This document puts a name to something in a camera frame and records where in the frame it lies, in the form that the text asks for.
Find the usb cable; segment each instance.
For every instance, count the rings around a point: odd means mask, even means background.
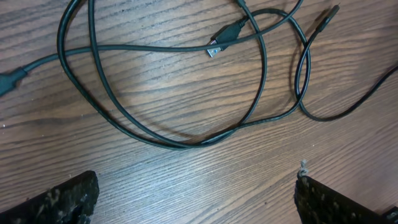
[[[311,72],[311,56],[310,56],[310,46],[312,45],[313,41],[317,37],[319,33],[321,33],[324,28],[329,24],[329,22],[332,20],[332,18],[336,15],[336,13],[339,11],[340,7],[339,6],[334,6],[331,10],[329,10],[328,14],[323,18],[321,23],[319,23],[318,27],[315,29],[314,33],[310,36],[310,38],[307,40],[303,30],[300,28],[300,26],[297,24],[297,21],[292,17],[299,7],[301,6],[303,0],[299,0],[298,3],[295,5],[295,7],[289,12],[285,12],[280,9],[273,9],[273,8],[268,8],[268,9],[260,9],[258,11],[251,12],[246,3],[243,0],[235,0],[235,3],[244,11],[246,16],[244,16],[242,19],[228,25],[224,26],[219,32],[217,32],[212,38],[211,41],[208,45],[203,45],[203,46],[197,46],[197,47],[152,47],[152,46],[141,46],[141,45],[98,45],[97,40],[96,40],[96,32],[95,32],[95,0],[89,0],[88,1],[88,24],[89,24],[89,32],[90,32],[90,46],[89,47],[81,47],[77,49],[71,49],[71,50],[65,50],[65,36],[67,34],[67,27],[69,23],[72,20],[73,15],[77,12],[79,9],[80,3],[82,0],[71,0],[69,5],[67,6],[65,12],[63,13],[63,16],[60,20],[60,25],[58,27],[58,34],[57,34],[57,54],[49,55],[44,58],[40,58],[28,65],[25,65],[23,67],[17,68],[11,73],[8,74],[0,74],[0,96],[5,95],[6,93],[10,92],[11,90],[15,89],[16,83],[26,77],[26,75],[32,71],[33,69],[51,62],[53,60],[59,60],[61,63],[62,68],[64,69],[65,73],[67,74],[68,78],[71,80],[71,82],[76,86],[77,90],[85,97],[87,102],[89,102],[92,107],[107,120],[110,124],[112,124],[116,129],[120,130],[124,134],[127,134],[128,136],[137,139],[138,141],[142,141],[144,143],[151,144],[153,146],[157,147],[162,147],[166,149],[171,149],[171,150],[187,150],[191,148],[197,148],[197,147],[207,147],[207,146],[212,146],[215,145],[229,136],[231,136],[234,132],[236,132],[239,129],[242,128],[247,128],[253,125],[257,124],[262,124],[262,123],[267,123],[270,121],[276,121],[279,119],[282,119],[291,113],[295,111],[297,108],[300,108],[303,113],[308,116],[310,119],[313,119],[315,121],[333,121],[339,118],[342,118],[344,116],[349,115],[352,113],[357,107],[359,107],[362,103],[364,103],[383,83],[386,81],[394,72],[398,70],[398,66],[395,66],[393,69],[389,70],[386,74],[384,74],[381,79],[358,101],[356,102],[353,106],[348,108],[346,111],[331,116],[327,118],[319,118],[315,115],[312,115],[308,110],[304,107],[304,104],[302,102],[308,88],[308,84],[310,81],[310,72]],[[260,30],[258,28],[257,22],[254,19],[254,17],[261,15],[261,14],[276,14],[282,19],[275,23],[274,25],[264,29]],[[249,22],[253,25],[254,30],[256,31],[255,34],[239,38],[239,34],[241,32],[241,29]],[[297,64],[297,68],[295,71],[295,81],[294,81],[294,92],[295,92],[295,97],[296,101],[294,105],[287,110],[286,112],[279,114],[277,116],[271,116],[268,118],[260,119],[257,121],[251,121],[247,122],[249,117],[252,115],[253,111],[255,110],[259,99],[262,95],[262,92],[264,90],[264,86],[266,84],[266,78],[267,78],[267,51],[266,51],[266,45],[264,42],[264,39],[262,38],[262,35],[265,33],[268,33],[276,28],[278,28],[280,25],[283,23],[288,22],[296,31],[297,35],[300,37],[300,40],[303,44],[303,52],[300,56],[300,60]],[[208,136],[206,139],[195,142],[195,143],[185,143],[185,142],[178,142],[174,141],[172,139],[166,138],[164,136],[161,136],[140,122],[136,120],[133,116],[131,116],[124,108],[123,106],[119,103],[118,99],[114,95],[107,79],[106,75],[104,74],[104,70],[101,64],[101,59],[99,55],[100,50],[139,50],[139,51],[151,51],[151,52],[193,52],[193,51],[202,51],[206,50],[207,53],[209,54],[210,57],[215,57],[218,53],[226,50],[229,46],[239,44],[248,40],[252,39],[257,39],[259,41],[259,46],[260,46],[260,51],[261,51],[261,62],[262,62],[262,72],[261,72],[261,81],[259,88],[257,89],[257,94],[256,97],[254,98],[252,105],[248,109],[248,112],[242,117],[242,119],[216,133],[211,136]],[[150,138],[146,138],[145,136],[138,135],[128,129],[126,129],[124,126],[121,126],[109,113],[106,109],[104,109],[95,98],[87,91],[87,89],[80,83],[80,81],[77,79],[75,74],[72,72],[69,63],[67,61],[67,56],[69,55],[75,55],[75,54],[82,54],[86,52],[91,52],[93,55],[93,58],[95,60],[95,65],[97,72],[99,74],[99,78],[102,81],[102,84],[111,99],[111,101],[114,103],[114,105],[117,107],[117,109],[134,125],[136,125],[139,129],[144,131],[146,134],[152,136],[155,140],[152,140]],[[306,63],[306,71],[304,75],[304,83],[303,86],[300,88],[300,76],[301,76],[301,71],[302,67]]]

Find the metal usb plug tip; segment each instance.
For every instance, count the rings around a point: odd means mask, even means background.
[[[217,44],[217,41],[216,40],[212,40],[212,41],[210,41],[210,43],[208,45],[213,45],[213,44]],[[220,51],[221,51],[221,47],[217,47],[217,48],[214,48],[214,49],[208,49],[207,53],[210,55],[210,57],[214,57]]]

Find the black cable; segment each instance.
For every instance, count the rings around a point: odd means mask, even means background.
[[[58,34],[57,34],[57,52],[58,54],[53,54],[46,56],[44,58],[40,58],[25,67],[22,67],[20,69],[17,69],[15,72],[15,78],[13,82],[17,79],[23,78],[27,72],[37,68],[38,66],[59,59],[60,63],[67,74],[68,78],[72,81],[72,83],[76,86],[76,88],[79,90],[79,92],[86,98],[86,100],[93,106],[95,110],[98,111],[98,113],[103,116],[109,123],[111,123],[115,128],[118,130],[122,131],[123,133],[127,134],[128,136],[137,139],[139,141],[142,141],[144,143],[151,144],[153,146],[158,146],[158,147],[163,147],[166,149],[172,149],[172,150],[186,150],[194,147],[207,147],[207,146],[212,146],[214,144],[217,144],[221,142],[222,140],[228,138],[231,136],[235,131],[241,129],[241,128],[246,128],[249,126],[253,126],[256,124],[262,124],[270,121],[275,121],[278,119],[282,119],[291,113],[293,113],[298,107],[303,111],[303,113],[308,116],[311,119],[314,119],[315,121],[333,121],[338,118],[342,118],[350,113],[352,113],[357,107],[359,107],[362,103],[364,103],[381,85],[382,83],[387,80],[394,72],[398,70],[398,66],[394,67],[392,70],[387,72],[385,75],[382,76],[382,78],[357,102],[355,103],[352,107],[348,108],[346,111],[335,115],[331,116],[329,118],[319,118],[316,117],[312,114],[310,114],[307,109],[304,107],[304,104],[302,102],[305,93],[308,88],[309,80],[310,80],[310,72],[311,72],[311,56],[310,56],[310,46],[312,42],[315,40],[316,36],[327,26],[327,24],[331,21],[333,16],[337,13],[339,10],[338,6],[335,6],[329,13],[328,15],[322,20],[320,25],[317,27],[315,32],[310,36],[309,40],[306,40],[305,34],[303,33],[302,29],[300,26],[297,24],[297,22],[293,19],[293,14],[299,9],[301,6],[301,3],[303,0],[299,0],[298,3],[295,5],[295,7],[292,9],[290,13],[286,13],[280,9],[261,9],[258,11],[250,12],[246,4],[244,3],[243,0],[236,0],[236,3],[238,6],[240,6],[243,11],[246,14],[246,17],[242,18],[241,20],[235,22],[234,24],[231,24],[229,27],[230,29],[223,29],[219,33],[219,35],[222,35],[223,38],[218,38],[217,40],[226,40],[222,43],[212,43],[211,45],[204,45],[204,46],[197,46],[197,47],[152,47],[152,46],[140,46],[140,45],[98,45],[96,41],[96,34],[95,34],[95,16],[94,16],[94,2],[95,0],[89,0],[88,1],[88,23],[89,23],[89,30],[90,30],[90,47],[82,47],[78,49],[72,49],[72,50],[65,50],[65,36],[67,34],[67,27],[70,21],[72,20],[72,17],[75,13],[75,11],[78,9],[79,4],[81,3],[81,0],[71,0],[69,5],[67,6],[65,12],[63,13],[63,16],[60,21],[60,25],[58,27]],[[279,16],[282,16],[283,19],[277,22],[276,24],[264,29],[264,30],[259,30],[257,22],[254,19],[254,16],[258,16],[260,14],[277,14]],[[255,34],[249,35],[247,37],[243,37],[240,39],[237,39],[238,33],[240,32],[241,28],[248,22],[250,21],[251,24],[253,25],[254,30],[256,31]],[[296,96],[296,102],[294,105],[287,110],[286,112],[277,115],[277,116],[271,116],[269,118],[264,118],[260,119],[257,121],[252,121],[252,122],[246,122],[249,117],[252,115],[253,111],[255,110],[258,101],[261,97],[262,91],[264,89],[264,86],[266,84],[266,76],[267,76],[267,52],[266,52],[266,45],[264,43],[264,39],[262,38],[262,35],[279,27],[281,24],[289,22],[289,24],[294,28],[298,36],[300,37],[301,42],[303,43],[303,52],[300,56],[300,60],[297,65],[297,69],[295,72],[295,82],[294,82],[294,91],[295,91],[295,96]],[[184,142],[178,142],[174,141],[172,139],[166,138],[164,136],[161,136],[153,131],[151,131],[149,128],[145,127],[143,124],[138,122],[133,116],[131,116],[124,108],[123,106],[119,103],[118,99],[115,97],[107,79],[104,74],[102,64],[101,64],[101,59],[99,55],[100,50],[141,50],[141,51],[152,51],[152,52],[192,52],[192,51],[199,51],[199,50],[210,50],[214,48],[220,48],[221,50],[224,50],[227,48],[227,46],[238,44],[247,40],[251,40],[257,38],[259,41],[260,45],[260,52],[261,52],[261,62],[262,62],[262,71],[261,71],[261,81],[259,88],[257,90],[256,96],[252,102],[252,105],[248,109],[248,112],[243,116],[243,118],[235,125],[226,128],[211,137],[208,137],[207,139],[196,142],[193,144],[189,143],[184,143]],[[89,91],[85,89],[85,87],[78,81],[74,73],[72,72],[68,62],[67,62],[67,56],[69,55],[75,55],[75,54],[82,54],[86,52],[91,52],[93,54],[96,68],[99,74],[99,77],[102,81],[102,84],[111,99],[111,101],[115,104],[117,109],[134,125],[136,125],[138,128],[143,130],[145,133],[149,134],[153,138],[156,139],[147,139],[145,137],[142,137],[140,135],[137,135],[130,130],[126,129],[125,127],[121,126],[115,119],[113,119],[109,113],[102,108],[102,106],[91,96]],[[300,88],[299,83],[300,83],[300,74],[302,71],[302,67],[304,62],[306,62],[306,71],[305,71],[305,79],[303,83],[303,87]]]

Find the brown wooden tabletop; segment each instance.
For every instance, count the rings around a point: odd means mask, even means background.
[[[296,1],[247,0],[254,11],[290,11]],[[308,34],[339,1],[305,0],[294,15]],[[0,1],[0,72],[56,52],[68,0]],[[398,1],[345,0],[317,37],[304,99],[317,115],[352,105],[398,58]],[[207,44],[243,15],[230,0],[97,1],[100,44]],[[259,16],[260,27],[276,16]],[[241,36],[252,33],[250,26]],[[289,77],[299,45],[288,24],[264,36],[268,80],[251,120],[294,103]],[[87,5],[76,15],[67,48],[89,44]],[[123,125],[92,56],[68,58],[91,93]],[[128,112],[176,140],[198,141],[239,121],[261,74],[255,40],[209,58],[204,52],[101,52],[109,82]],[[213,147],[184,152],[153,147],[114,129],[79,94],[54,61],[0,98],[0,211],[85,170],[100,195],[92,223],[300,223],[293,195],[300,160],[310,175],[379,213],[398,204],[398,74],[350,116],[318,123],[299,110],[242,129]]]

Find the wooden table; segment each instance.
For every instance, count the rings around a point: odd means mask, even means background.
[[[250,9],[289,11],[296,1],[247,0]],[[311,32],[339,1],[305,0],[294,16]],[[67,0],[0,2],[0,72],[56,52]],[[343,111],[397,62],[398,1],[341,1],[341,10],[311,48],[305,97],[319,115]],[[232,1],[97,1],[101,44],[206,44],[242,16]],[[264,28],[278,20],[260,16]],[[241,35],[252,33],[250,26]],[[269,78],[251,120],[293,104],[289,77],[298,43],[288,24],[264,36]],[[76,15],[68,48],[88,45],[87,5]],[[237,122],[259,84],[255,40],[211,59],[204,52],[101,52],[105,72],[127,110],[168,137],[197,141]],[[87,88],[126,127],[90,54],[69,58]],[[168,151],[137,142],[108,124],[79,94],[59,62],[34,70],[0,99],[0,211],[85,170],[100,195],[92,223],[300,223],[293,194],[300,160],[310,175],[379,213],[398,204],[398,78],[359,110],[332,123],[300,111],[242,129],[213,147]]]

